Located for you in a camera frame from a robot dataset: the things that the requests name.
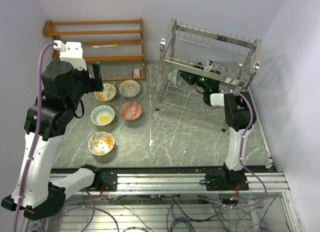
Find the teal dotted grey bowl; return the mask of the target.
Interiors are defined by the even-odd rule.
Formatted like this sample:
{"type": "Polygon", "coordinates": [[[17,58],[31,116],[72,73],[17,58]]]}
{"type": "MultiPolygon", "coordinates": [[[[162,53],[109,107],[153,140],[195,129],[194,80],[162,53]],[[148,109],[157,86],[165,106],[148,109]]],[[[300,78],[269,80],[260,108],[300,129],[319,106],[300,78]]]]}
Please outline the teal dotted grey bowl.
{"type": "Polygon", "coordinates": [[[178,69],[173,69],[168,76],[170,84],[174,87],[180,87],[182,85],[183,78],[181,76],[181,71],[178,69]]]}

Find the red pattern blue zigzag bowl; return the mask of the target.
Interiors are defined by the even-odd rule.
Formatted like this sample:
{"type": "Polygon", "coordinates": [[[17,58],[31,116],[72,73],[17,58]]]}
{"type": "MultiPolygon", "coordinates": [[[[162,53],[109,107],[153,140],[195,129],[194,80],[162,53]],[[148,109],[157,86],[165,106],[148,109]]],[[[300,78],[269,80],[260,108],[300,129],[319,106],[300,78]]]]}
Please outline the red pattern blue zigzag bowl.
{"type": "Polygon", "coordinates": [[[143,108],[136,101],[127,101],[120,107],[119,112],[124,120],[135,121],[142,115],[143,108]]]}

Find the orange flower green bowl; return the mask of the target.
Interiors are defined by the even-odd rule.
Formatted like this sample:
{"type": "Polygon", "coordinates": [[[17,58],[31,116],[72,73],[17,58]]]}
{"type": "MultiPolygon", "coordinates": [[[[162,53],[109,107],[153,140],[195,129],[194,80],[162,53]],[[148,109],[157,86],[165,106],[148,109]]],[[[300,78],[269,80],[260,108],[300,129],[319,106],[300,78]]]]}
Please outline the orange flower green bowl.
{"type": "Polygon", "coordinates": [[[88,149],[95,156],[107,155],[112,151],[114,145],[114,137],[105,131],[93,134],[88,141],[88,149]]]}

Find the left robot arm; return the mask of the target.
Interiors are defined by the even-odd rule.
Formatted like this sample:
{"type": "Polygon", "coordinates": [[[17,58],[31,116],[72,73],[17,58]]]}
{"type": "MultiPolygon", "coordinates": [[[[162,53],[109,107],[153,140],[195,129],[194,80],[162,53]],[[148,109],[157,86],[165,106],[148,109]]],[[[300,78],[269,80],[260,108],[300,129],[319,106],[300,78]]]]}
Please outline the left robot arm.
{"type": "Polygon", "coordinates": [[[85,66],[76,68],[67,61],[52,60],[40,72],[39,98],[28,109],[24,124],[20,176],[14,192],[1,201],[3,208],[21,210],[25,218],[37,221],[56,215],[76,192],[101,187],[101,170],[89,164],[60,180],[49,180],[54,155],[67,125],[83,107],[83,95],[103,90],[100,64],[94,61],[91,66],[93,74],[85,66]]]}

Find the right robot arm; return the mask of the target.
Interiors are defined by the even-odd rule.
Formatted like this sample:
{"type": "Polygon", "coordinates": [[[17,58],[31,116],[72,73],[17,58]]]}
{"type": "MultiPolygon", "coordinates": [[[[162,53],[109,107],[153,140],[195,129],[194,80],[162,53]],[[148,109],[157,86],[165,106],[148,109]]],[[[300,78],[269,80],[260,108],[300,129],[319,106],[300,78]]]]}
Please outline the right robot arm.
{"type": "Polygon", "coordinates": [[[222,91],[221,82],[213,78],[183,70],[178,70],[177,74],[190,86],[202,88],[203,102],[207,106],[224,108],[225,123],[229,128],[228,154],[221,171],[206,174],[199,183],[205,185],[207,191],[238,190],[245,184],[245,148],[257,119],[250,94],[247,91],[222,91]]]}

